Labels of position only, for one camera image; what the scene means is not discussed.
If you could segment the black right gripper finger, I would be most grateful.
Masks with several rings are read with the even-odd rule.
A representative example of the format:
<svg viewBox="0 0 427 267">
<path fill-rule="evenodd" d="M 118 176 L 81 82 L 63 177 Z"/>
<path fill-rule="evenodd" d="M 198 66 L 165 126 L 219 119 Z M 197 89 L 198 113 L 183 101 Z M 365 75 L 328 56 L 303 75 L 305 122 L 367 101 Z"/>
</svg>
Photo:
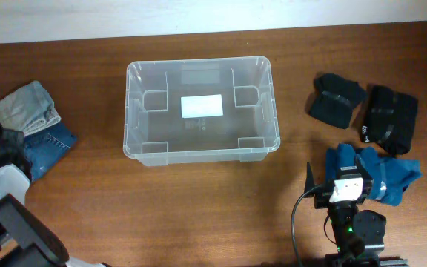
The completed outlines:
<svg viewBox="0 0 427 267">
<path fill-rule="evenodd" d="M 356 155 L 354 158 L 354 162 L 355 162 L 355 165 L 356 165 L 357 170 L 360 173 L 361 177 L 365 181 L 373 182 L 372 176 L 370 175 L 370 173 L 366 170 L 366 168 L 364 166 L 362 157 L 360 155 Z"/>
<path fill-rule="evenodd" d="M 311 193 L 314 190 L 314 188 L 315 188 L 315 181 L 314 181 L 313 171 L 311 168 L 311 163 L 307 162 L 307 173 L 306 173 L 304 192 Z"/>
</svg>

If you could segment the blue garment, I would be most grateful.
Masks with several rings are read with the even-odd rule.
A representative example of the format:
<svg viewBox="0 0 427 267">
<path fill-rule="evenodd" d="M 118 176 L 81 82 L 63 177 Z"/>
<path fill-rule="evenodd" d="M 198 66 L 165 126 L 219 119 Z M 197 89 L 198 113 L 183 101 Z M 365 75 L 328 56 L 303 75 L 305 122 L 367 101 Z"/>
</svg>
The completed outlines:
<svg viewBox="0 0 427 267">
<path fill-rule="evenodd" d="M 368 199 L 382 204 L 398 206 L 406 189 L 422 176 L 418 160 L 379 156 L 372 147 L 354 148 L 349 144 L 339 144 L 337 148 L 326 151 L 325 180 L 335 179 L 339 169 L 355 165 L 356 159 L 361 161 L 374 181 Z"/>
</svg>

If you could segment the black garment with white print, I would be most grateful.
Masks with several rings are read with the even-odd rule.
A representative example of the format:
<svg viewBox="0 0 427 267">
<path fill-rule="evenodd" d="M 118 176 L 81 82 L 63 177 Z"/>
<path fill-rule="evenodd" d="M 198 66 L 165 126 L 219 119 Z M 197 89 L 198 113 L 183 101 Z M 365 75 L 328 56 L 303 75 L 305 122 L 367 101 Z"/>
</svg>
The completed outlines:
<svg viewBox="0 0 427 267">
<path fill-rule="evenodd" d="M 360 129 L 364 143 L 376 143 L 392 156 L 411 150 L 418 113 L 418 99 L 384 85 L 372 85 Z"/>
</svg>

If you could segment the small black garment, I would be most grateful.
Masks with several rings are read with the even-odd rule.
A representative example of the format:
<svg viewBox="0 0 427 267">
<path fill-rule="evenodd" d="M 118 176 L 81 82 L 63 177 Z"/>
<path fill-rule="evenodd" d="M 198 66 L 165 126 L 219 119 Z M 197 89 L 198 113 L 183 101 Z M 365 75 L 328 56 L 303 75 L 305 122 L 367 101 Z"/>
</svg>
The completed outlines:
<svg viewBox="0 0 427 267">
<path fill-rule="evenodd" d="M 317 97 L 308 114 L 336 128 L 347 129 L 354 109 L 367 98 L 366 91 L 358 82 L 334 73 L 324 73 L 315 78 L 314 87 Z"/>
</svg>

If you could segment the dark blue jeans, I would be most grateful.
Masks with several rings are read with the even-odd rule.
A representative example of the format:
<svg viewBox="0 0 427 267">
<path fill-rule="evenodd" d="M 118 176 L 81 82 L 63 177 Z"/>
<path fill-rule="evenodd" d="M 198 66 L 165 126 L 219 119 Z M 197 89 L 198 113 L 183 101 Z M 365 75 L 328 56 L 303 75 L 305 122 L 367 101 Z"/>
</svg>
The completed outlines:
<svg viewBox="0 0 427 267">
<path fill-rule="evenodd" d="M 24 138 L 24 155 L 31 162 L 31 182 L 41 179 L 76 143 L 77 138 L 59 122 Z"/>
</svg>

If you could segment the light blue jeans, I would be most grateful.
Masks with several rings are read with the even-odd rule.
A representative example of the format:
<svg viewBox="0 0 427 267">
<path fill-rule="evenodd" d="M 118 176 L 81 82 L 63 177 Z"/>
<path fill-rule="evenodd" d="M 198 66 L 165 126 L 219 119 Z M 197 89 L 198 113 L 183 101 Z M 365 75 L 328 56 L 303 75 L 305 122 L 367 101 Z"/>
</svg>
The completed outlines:
<svg viewBox="0 0 427 267">
<path fill-rule="evenodd" d="M 55 102 L 39 81 L 33 81 L 0 100 L 4 128 L 30 136 L 61 122 Z"/>
</svg>

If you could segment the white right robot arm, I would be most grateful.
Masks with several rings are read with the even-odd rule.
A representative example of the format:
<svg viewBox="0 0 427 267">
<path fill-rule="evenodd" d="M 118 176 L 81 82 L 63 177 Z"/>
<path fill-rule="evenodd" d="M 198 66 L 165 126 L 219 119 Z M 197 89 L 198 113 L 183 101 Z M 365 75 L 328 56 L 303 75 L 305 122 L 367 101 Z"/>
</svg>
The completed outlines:
<svg viewBox="0 0 427 267">
<path fill-rule="evenodd" d="M 375 211 L 360 211 L 371 193 L 373 179 L 362 163 L 342 167 L 336 178 L 316 184 L 310 165 L 307 165 L 305 197 L 314 199 L 315 209 L 325 208 L 326 219 L 331 222 L 333 243 L 337 253 L 327 254 L 324 266 L 398 267 L 407 266 L 408 261 L 399 257 L 381 258 L 384 250 L 386 217 Z"/>
</svg>

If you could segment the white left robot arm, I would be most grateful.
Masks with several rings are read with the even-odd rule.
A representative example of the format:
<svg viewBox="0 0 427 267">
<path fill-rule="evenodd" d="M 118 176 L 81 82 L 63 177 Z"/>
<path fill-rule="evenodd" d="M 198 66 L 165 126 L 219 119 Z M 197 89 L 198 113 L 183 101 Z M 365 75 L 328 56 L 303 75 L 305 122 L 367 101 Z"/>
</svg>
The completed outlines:
<svg viewBox="0 0 427 267">
<path fill-rule="evenodd" d="M 62 241 L 24 205 L 32 182 L 24 134 L 0 123 L 0 266 L 107 267 L 69 255 Z"/>
</svg>

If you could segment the clear plastic storage bin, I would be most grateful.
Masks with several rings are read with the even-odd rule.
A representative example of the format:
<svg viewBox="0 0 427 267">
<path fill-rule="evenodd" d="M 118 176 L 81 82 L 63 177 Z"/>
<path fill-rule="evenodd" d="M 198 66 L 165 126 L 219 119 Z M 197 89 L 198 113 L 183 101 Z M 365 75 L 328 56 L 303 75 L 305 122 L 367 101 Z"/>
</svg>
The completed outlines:
<svg viewBox="0 0 427 267">
<path fill-rule="evenodd" d="M 223 115 L 183 119 L 183 96 L 222 95 Z M 131 62 L 123 152 L 145 166 L 263 160 L 280 147 L 264 56 Z"/>
</svg>

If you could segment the white label in bin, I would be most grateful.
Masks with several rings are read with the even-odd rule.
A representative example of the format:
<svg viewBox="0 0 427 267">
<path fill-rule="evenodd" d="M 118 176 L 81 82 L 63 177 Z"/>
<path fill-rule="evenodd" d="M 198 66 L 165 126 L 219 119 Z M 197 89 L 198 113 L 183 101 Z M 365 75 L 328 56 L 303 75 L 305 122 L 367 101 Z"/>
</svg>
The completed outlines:
<svg viewBox="0 0 427 267">
<path fill-rule="evenodd" d="M 222 95 L 183 96 L 181 115 L 183 119 L 222 116 Z"/>
</svg>

